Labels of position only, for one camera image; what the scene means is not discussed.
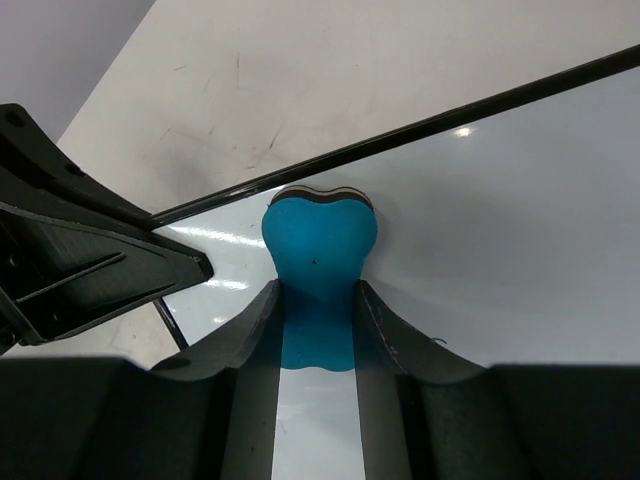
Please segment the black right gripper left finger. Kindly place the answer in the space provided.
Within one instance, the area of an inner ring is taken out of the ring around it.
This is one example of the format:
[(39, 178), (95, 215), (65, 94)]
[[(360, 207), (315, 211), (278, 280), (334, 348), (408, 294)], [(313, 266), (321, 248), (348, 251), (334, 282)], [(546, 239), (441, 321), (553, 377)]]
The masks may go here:
[(150, 371), (118, 368), (84, 452), (87, 479), (269, 479), (283, 291)]

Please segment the blue whiteboard eraser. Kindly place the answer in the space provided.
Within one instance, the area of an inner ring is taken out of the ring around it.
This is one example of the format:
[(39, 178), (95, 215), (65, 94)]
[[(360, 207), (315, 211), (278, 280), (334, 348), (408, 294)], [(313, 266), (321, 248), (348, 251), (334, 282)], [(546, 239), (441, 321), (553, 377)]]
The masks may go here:
[(378, 233), (371, 200), (353, 187), (288, 186), (261, 233), (284, 293), (282, 368), (353, 369), (354, 289)]

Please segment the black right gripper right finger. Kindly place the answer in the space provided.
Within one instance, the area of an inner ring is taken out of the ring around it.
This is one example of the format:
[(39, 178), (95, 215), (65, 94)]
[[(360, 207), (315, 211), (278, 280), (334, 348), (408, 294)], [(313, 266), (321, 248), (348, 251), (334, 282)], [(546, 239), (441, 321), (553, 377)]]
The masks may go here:
[(483, 367), (395, 313), (366, 281), (353, 296), (361, 445), (368, 479), (544, 479), (510, 377)]

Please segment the white whiteboard with black frame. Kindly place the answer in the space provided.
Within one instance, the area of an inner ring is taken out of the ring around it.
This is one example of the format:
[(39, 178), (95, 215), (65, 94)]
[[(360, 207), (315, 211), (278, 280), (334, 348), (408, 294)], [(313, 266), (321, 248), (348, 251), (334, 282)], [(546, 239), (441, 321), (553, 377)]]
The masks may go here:
[[(261, 223), (292, 185), (371, 200), (359, 282), (409, 324), (483, 367), (531, 367), (508, 383), (544, 479), (638, 477), (637, 47), (159, 214), (215, 269), (160, 303), (182, 351), (279, 281)], [(280, 362), (269, 479), (368, 479), (355, 366)]]

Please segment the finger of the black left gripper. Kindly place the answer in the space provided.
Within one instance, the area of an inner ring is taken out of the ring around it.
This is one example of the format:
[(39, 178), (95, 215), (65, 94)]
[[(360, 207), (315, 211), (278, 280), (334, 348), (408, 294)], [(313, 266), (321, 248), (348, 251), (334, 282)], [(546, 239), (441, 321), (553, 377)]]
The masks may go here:
[(31, 187), (89, 211), (151, 230), (151, 214), (72, 162), (19, 104), (1, 106), (1, 167)]
[(192, 247), (100, 214), (1, 208), (1, 345), (67, 339), (213, 276)]

